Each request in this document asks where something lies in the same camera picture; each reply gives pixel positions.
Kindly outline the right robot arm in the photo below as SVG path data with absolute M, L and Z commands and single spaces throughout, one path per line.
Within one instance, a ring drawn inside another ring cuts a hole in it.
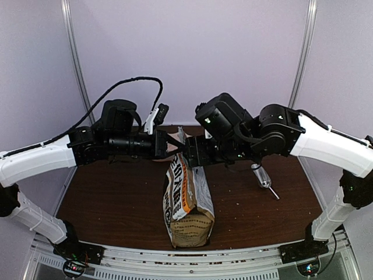
M 184 156 L 192 167 L 239 160 L 260 163 L 265 156 L 296 156 L 340 167 L 339 188 L 299 244 L 303 257 L 312 257 L 321 242 L 349 214 L 372 202 L 372 138 L 358 139 L 326 125 L 305 110 L 280 104 L 265 106 L 253 117 L 231 95 L 222 93 L 195 110 L 206 135 L 186 139 Z

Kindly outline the pink double pet bowl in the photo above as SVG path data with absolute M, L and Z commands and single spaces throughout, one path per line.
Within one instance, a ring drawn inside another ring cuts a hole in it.
M 185 137 L 180 136 L 178 132 L 169 134 L 170 137 L 174 138 L 177 142 L 180 142 L 182 144 L 185 144 Z M 167 144 L 167 152 L 173 152 L 177 149 L 178 147 L 176 145 L 173 145 L 171 143 Z M 166 161 L 171 161 L 173 159 L 174 155 L 170 155 L 164 159 L 155 159 L 153 160 L 154 162 L 166 162 Z

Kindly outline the left rear aluminium post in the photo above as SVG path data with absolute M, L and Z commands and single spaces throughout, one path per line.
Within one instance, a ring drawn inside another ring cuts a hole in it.
M 69 0 L 61 0 L 62 17 L 68 38 L 69 49 L 72 58 L 73 71 L 78 84 L 80 96 L 82 98 L 85 112 L 88 112 L 91 103 L 87 94 L 86 84 L 83 77 L 82 66 L 79 59 L 78 47 L 76 45 L 75 32 L 73 28 L 73 19 L 71 14 L 71 4 Z

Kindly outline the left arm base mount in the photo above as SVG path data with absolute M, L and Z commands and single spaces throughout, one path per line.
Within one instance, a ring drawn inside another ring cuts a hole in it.
M 66 239 L 59 244 L 51 243 L 54 254 L 61 256 L 65 262 L 62 272 L 68 279 L 81 277 L 89 268 L 89 264 L 101 263 L 104 247 L 81 242 L 73 225 L 63 220 L 66 227 Z

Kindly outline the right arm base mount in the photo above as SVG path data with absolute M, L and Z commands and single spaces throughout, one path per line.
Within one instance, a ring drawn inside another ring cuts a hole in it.
M 325 241 L 298 241 L 279 247 L 283 264 L 296 263 L 297 271 L 304 277 L 315 277 L 321 270 L 319 256 L 329 252 Z

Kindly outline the front aluminium frame rail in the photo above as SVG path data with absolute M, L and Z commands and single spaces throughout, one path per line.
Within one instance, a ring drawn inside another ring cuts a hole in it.
M 296 263 L 282 263 L 277 244 L 212 251 L 102 247 L 101 263 L 89 264 L 78 279 L 308 279 Z M 344 230 L 335 232 L 328 247 L 315 279 L 362 278 Z

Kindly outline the dog food bag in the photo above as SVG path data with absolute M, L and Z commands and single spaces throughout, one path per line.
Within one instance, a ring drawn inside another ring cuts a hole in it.
M 190 167 L 181 152 L 171 159 L 164 180 L 163 219 L 174 248 L 208 244 L 215 222 L 203 167 Z

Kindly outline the right rear aluminium post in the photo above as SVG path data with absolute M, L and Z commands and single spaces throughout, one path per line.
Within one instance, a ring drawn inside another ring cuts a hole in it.
M 294 108 L 296 101 L 297 101 L 298 94 L 300 92 L 301 83 L 302 83 L 302 79 L 305 73 L 307 59 L 309 56 L 312 39 L 314 36 L 316 17 L 317 17 L 317 7 L 318 7 L 317 0 L 308 1 L 308 9 L 307 9 L 307 16 L 305 20 L 304 35 L 302 39 L 300 57 L 298 60 L 298 66 L 297 66 L 297 70 L 295 73 L 294 83 L 293 83 L 290 99 L 288 102 L 288 106 L 290 108 Z

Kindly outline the aluminium post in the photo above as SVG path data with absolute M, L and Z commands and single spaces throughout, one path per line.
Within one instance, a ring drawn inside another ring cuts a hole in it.
M 83 77 L 82 66 L 79 59 L 78 47 L 76 45 L 75 32 L 73 28 L 73 19 L 71 14 L 71 4 L 69 0 L 61 0 L 62 17 L 68 38 L 69 49 L 72 58 L 73 71 L 78 84 L 80 96 L 82 98 L 85 112 L 88 112 L 91 103 L 87 94 L 86 84 Z
M 288 102 L 288 106 L 290 108 L 294 108 L 296 101 L 297 101 L 298 94 L 300 92 L 301 83 L 302 83 L 302 79 L 305 73 L 307 59 L 309 56 L 312 39 L 314 36 L 316 17 L 317 17 L 317 7 L 318 7 L 317 0 L 308 1 L 308 9 L 307 9 L 307 16 L 305 20 L 304 35 L 302 39 L 300 57 L 298 60 L 298 66 L 297 66 L 297 70 L 295 73 L 294 83 L 293 83 L 290 99 Z

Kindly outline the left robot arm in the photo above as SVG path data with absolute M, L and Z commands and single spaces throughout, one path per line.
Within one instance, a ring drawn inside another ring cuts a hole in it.
M 30 230 L 60 245 L 71 259 L 78 259 L 84 247 L 73 226 L 57 219 L 32 203 L 19 190 L 17 182 L 48 171 L 89 165 L 111 156 L 166 159 L 181 151 L 184 144 L 166 131 L 157 130 L 168 112 L 159 105 L 140 123 L 136 104 L 128 100 L 108 100 L 101 117 L 91 127 L 71 129 L 64 136 L 47 143 L 1 153 L 1 217 L 15 218 Z

